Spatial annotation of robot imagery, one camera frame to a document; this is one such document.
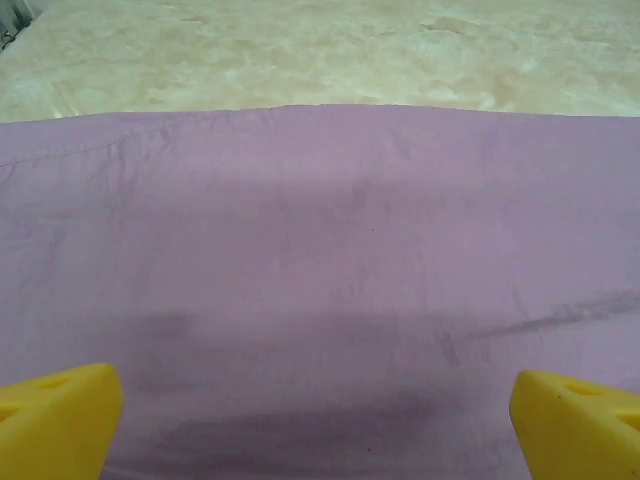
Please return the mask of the purple long pants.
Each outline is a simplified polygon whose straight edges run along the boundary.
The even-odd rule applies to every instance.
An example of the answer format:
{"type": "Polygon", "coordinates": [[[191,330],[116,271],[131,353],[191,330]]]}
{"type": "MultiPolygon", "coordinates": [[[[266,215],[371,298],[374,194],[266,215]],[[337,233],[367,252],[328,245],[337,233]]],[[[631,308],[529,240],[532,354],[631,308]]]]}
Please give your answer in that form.
{"type": "Polygon", "coordinates": [[[520,371],[640,390],[640,118],[0,124],[0,382],[94,362],[101,480],[529,480],[520,371]]]}

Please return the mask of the metal frame beside table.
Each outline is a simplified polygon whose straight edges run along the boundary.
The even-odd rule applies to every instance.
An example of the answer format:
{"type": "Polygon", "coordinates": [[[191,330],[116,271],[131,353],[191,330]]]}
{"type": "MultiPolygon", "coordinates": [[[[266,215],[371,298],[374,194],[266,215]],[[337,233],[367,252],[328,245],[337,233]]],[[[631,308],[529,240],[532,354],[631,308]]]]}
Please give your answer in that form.
{"type": "Polygon", "coordinates": [[[35,20],[26,0],[0,0],[0,51],[35,20]]]}

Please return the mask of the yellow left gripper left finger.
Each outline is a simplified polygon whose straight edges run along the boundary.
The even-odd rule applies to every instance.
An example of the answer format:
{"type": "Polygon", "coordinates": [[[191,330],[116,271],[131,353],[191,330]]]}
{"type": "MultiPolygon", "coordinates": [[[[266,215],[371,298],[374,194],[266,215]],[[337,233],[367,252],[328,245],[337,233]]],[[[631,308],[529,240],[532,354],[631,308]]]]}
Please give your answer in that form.
{"type": "Polygon", "coordinates": [[[124,406],[96,363],[0,387],[0,480],[99,480],[124,406]]]}

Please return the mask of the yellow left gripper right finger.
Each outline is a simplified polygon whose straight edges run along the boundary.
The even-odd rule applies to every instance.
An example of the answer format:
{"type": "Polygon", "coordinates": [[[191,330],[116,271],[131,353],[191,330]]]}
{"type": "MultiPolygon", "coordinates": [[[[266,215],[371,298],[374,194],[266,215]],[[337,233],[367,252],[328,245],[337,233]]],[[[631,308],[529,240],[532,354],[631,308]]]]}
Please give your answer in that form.
{"type": "Polygon", "coordinates": [[[640,480],[640,394],[528,370],[509,414],[532,480],[640,480]]]}

